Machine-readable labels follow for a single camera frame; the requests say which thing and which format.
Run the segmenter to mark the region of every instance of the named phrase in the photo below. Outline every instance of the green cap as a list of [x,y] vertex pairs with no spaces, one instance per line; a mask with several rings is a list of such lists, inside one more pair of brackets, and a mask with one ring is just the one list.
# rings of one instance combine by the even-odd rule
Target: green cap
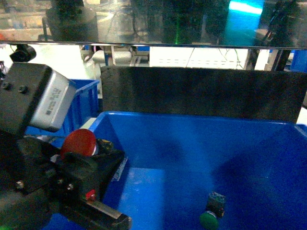
[[217,228],[219,227],[219,222],[217,221],[213,213],[211,214],[209,212],[205,212],[201,214],[200,222],[206,230],[217,230]]

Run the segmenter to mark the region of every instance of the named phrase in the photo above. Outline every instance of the blue storage bin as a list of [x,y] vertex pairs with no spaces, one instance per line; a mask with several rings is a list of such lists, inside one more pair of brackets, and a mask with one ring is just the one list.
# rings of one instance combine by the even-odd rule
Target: blue storage bin
[[[104,112],[90,129],[126,152],[104,203],[131,216],[133,230],[203,230],[211,191],[226,196],[219,230],[307,229],[306,126]],[[44,230],[78,227],[54,215]]]
[[77,91],[71,103],[68,113],[63,122],[62,128],[55,132],[48,132],[29,126],[26,134],[47,135],[66,137],[72,131],[79,129],[91,117],[97,116],[98,111],[98,80],[73,80],[76,83]]
[[307,50],[296,50],[290,67],[294,72],[307,72]]

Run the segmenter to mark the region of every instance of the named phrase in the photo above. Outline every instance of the screw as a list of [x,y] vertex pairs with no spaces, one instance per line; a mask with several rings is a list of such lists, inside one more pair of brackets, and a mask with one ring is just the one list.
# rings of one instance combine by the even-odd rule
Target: screw
[[68,190],[68,191],[73,190],[73,185],[72,185],[72,184],[69,184],[69,185],[67,186],[67,190]]
[[11,84],[9,82],[4,82],[2,83],[1,88],[3,88],[4,90],[10,90]]
[[18,92],[26,93],[26,92],[28,92],[28,87],[22,85],[22,86],[19,87]]
[[23,189],[23,188],[24,188],[24,182],[23,182],[23,181],[17,181],[17,182],[16,182],[16,188],[17,188],[18,190]]

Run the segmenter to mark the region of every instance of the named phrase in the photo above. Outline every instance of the cable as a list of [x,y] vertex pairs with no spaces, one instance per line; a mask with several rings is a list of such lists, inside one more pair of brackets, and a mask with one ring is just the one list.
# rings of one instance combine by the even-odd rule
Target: cable
[[12,45],[10,45],[10,47],[11,47],[11,50],[12,50],[13,52],[15,52],[15,50],[13,50],[13,48],[12,48]]
[[235,49],[235,52],[236,52],[236,67],[240,66],[242,69],[244,69],[240,64],[239,55],[236,49]]
[[191,52],[191,55],[190,55],[190,57],[189,57],[189,59],[188,59],[188,62],[187,62],[186,67],[188,67],[189,61],[190,61],[190,59],[191,59],[191,57],[192,57],[192,54],[193,54],[194,50],[195,50],[195,48],[193,48],[193,50],[192,50],[192,52]]

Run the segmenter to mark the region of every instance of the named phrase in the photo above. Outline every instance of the black panel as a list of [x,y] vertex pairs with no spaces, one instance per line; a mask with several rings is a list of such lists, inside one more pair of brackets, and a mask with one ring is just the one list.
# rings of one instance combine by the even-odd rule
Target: black panel
[[221,69],[102,68],[105,111],[296,122],[307,74]]
[[[0,89],[0,130],[22,137],[51,77],[52,69],[46,65],[14,63]],[[18,92],[21,86],[26,93]]]

